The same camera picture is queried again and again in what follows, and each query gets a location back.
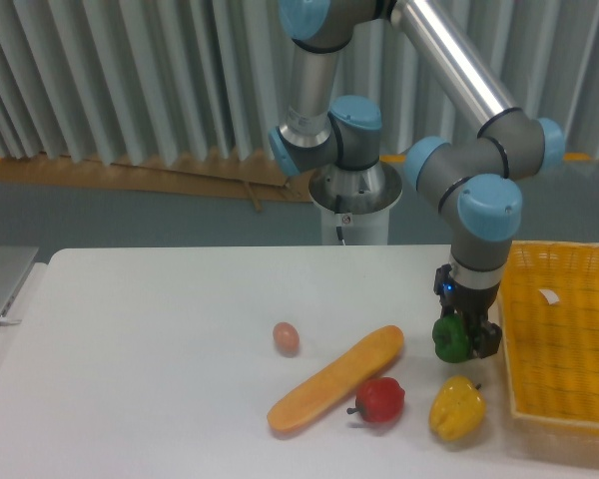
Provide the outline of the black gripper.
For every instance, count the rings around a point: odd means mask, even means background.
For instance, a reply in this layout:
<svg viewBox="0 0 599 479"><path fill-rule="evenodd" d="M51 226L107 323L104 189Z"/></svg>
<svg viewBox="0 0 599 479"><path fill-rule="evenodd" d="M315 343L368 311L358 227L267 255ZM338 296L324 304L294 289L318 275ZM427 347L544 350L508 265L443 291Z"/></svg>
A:
<svg viewBox="0 0 599 479"><path fill-rule="evenodd" d="M469 357L484 359L495 355L501 344L502 329L489 320L487 311L495 301L499 284L489 288L470 288L456 282L450 272L449 265L442 265L435 273L433 292L439 297L439 318L466 314Z"/></svg>

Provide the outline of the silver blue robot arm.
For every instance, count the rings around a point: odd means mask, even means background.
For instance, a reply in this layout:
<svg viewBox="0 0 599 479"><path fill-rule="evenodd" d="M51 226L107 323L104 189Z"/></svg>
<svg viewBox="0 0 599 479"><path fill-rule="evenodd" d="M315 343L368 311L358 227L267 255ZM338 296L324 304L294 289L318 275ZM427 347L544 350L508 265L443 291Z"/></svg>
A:
<svg viewBox="0 0 599 479"><path fill-rule="evenodd" d="M452 231L449 261L433 285L441 305L432 329L436 355L448 363L494 355L502 331L488 311L521 222L517 183L560 164L560 127L526 116L435 1L283 1L279 16L295 43L288 111L269 133L281 170L289 177L312 172L312 200L338 219L388 210L402 184L411 184ZM378 105L331 94L339 52L357 26L378 19L406 35L476 131L458 146L419 140L401 173L379 162Z"/></svg>

